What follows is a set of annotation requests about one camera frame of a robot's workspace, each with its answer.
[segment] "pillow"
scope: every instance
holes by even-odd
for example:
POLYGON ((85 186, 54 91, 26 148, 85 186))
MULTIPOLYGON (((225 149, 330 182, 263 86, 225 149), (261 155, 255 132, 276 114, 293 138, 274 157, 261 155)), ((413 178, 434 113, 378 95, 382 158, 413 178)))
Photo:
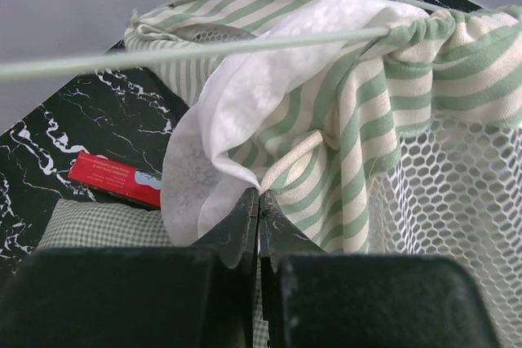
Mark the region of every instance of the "pillow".
POLYGON ((38 249, 172 246, 160 211, 59 200, 38 249))

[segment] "red package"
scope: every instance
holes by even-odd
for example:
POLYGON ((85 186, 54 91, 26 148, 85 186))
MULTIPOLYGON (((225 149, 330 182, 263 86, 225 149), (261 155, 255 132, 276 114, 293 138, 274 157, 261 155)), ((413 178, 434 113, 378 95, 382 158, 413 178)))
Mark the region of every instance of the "red package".
POLYGON ((69 178, 114 196, 160 209, 161 180, 132 166, 80 152, 69 178))

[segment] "checkered cloth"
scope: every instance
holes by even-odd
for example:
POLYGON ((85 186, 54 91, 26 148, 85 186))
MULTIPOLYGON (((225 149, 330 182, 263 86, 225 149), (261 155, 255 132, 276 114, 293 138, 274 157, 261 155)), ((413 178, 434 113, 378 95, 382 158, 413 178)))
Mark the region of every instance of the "checkered cloth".
MULTIPOLYGON (((120 204, 59 200, 38 249, 67 247, 172 246, 161 212, 120 204)), ((268 322, 263 321, 261 271, 258 264, 254 313, 254 348, 266 348, 268 322)))

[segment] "marble countertop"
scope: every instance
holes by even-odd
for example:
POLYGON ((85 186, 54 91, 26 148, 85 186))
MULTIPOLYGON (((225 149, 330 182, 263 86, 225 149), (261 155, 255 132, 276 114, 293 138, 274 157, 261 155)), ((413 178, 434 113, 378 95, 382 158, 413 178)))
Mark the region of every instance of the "marble countertop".
MULTIPOLYGON (((477 8, 467 0, 422 1, 477 8)), ((117 202, 69 181, 80 151, 160 173, 185 110, 147 69, 104 71, 74 78, 0 136, 0 286, 37 246, 58 199, 117 202)))

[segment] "white mesh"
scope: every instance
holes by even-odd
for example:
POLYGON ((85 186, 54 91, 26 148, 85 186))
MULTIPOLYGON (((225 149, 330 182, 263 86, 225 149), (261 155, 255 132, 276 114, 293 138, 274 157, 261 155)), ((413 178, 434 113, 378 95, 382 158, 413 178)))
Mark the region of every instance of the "white mesh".
POLYGON ((522 347, 522 132, 439 116, 401 147, 372 187, 371 251, 456 259, 502 344, 522 347))
POLYGON ((254 34, 220 24, 191 24, 174 31, 176 37, 199 44, 216 44, 255 38, 254 34))

